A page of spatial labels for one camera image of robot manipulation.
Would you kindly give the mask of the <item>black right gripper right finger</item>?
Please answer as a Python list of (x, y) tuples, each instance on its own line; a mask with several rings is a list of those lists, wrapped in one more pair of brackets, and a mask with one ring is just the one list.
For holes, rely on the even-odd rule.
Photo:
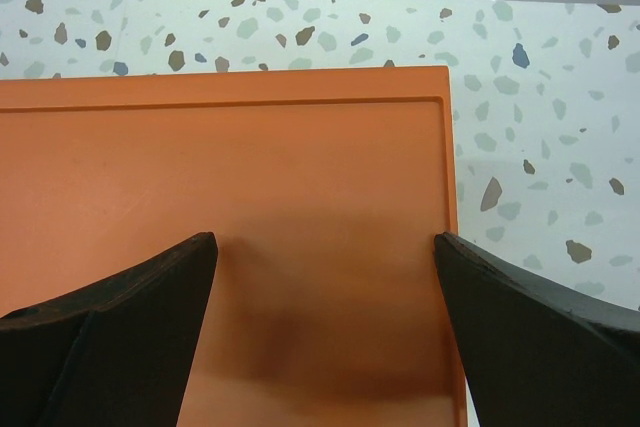
[(449, 232), (434, 257), (480, 425), (638, 425), (638, 312)]

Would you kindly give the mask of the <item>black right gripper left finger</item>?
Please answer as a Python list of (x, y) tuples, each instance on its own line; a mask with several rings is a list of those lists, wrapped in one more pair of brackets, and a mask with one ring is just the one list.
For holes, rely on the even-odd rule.
[(174, 426), (217, 263), (213, 233), (1, 319), (4, 426)]

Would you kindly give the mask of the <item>orange drawer cabinet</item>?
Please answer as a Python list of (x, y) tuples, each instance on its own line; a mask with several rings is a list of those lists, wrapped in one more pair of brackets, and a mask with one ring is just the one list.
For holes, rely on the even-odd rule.
[(183, 426), (462, 426), (450, 73), (5, 80), (1, 309), (212, 233)]

